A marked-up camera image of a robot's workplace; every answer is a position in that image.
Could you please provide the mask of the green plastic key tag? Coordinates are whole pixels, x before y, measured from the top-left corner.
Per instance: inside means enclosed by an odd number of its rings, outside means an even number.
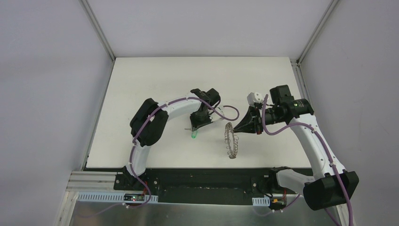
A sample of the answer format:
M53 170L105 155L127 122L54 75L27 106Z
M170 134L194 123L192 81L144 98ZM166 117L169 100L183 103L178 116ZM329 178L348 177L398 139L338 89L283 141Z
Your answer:
M197 130L196 130L196 131L193 131L193 132L191 133L191 138L195 139L195 138L197 137L197 135L198 135L198 131L197 131Z

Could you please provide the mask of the metal disc with key rings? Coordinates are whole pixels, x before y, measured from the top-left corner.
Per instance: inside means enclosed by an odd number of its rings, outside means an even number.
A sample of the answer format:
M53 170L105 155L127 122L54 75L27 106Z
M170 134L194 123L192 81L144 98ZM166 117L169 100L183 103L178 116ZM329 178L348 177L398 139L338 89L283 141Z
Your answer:
M234 134L232 123L225 125L224 142L226 144L227 154L230 159L235 159L238 154L239 138Z

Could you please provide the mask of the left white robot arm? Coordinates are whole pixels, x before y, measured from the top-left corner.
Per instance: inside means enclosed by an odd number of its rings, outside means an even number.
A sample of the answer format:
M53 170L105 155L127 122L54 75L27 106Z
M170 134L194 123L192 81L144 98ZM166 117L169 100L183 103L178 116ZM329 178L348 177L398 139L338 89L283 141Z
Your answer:
M184 97L170 102L156 102L149 98L143 102L130 122L133 147L128 163L123 167L123 178L120 184L131 190L139 190L143 186L146 162L152 145L157 143L169 120L189 114L191 131L211 124L212 111L220 104L221 98L215 89L207 92L193 89Z

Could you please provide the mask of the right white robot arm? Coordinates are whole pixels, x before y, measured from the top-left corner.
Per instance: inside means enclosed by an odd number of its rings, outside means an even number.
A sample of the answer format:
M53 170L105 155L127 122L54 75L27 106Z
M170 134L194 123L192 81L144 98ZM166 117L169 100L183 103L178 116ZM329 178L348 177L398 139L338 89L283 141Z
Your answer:
M348 171L331 151L319 131L314 110L307 99L295 99L288 85L270 89L270 95L252 92L247 96L248 110L235 133L277 135L291 129L310 162L312 176L300 174L290 167L269 171L266 190L279 193L284 188L302 195L312 210L336 205L350 207L359 177Z

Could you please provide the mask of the left controller board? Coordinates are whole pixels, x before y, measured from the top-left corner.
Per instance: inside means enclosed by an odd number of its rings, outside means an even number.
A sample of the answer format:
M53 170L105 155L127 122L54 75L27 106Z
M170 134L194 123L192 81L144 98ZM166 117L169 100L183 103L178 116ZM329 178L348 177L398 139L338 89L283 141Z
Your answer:
M126 203L143 203L146 201L146 195L126 193L123 196L123 200Z

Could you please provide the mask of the aluminium frame rail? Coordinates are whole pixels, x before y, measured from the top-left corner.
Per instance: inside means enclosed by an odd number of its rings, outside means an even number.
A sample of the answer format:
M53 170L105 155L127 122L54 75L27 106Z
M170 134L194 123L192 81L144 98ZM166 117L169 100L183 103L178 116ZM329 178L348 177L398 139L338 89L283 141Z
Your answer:
M95 15L94 10L92 9L92 7L90 5L90 2L88 0L79 0L79 3L82 6L85 14L87 15L87 18L88 18L90 24L92 25L98 39L100 40L105 52L107 53L110 60L114 63L116 60L115 53L112 50L112 47L106 38L106 35Z

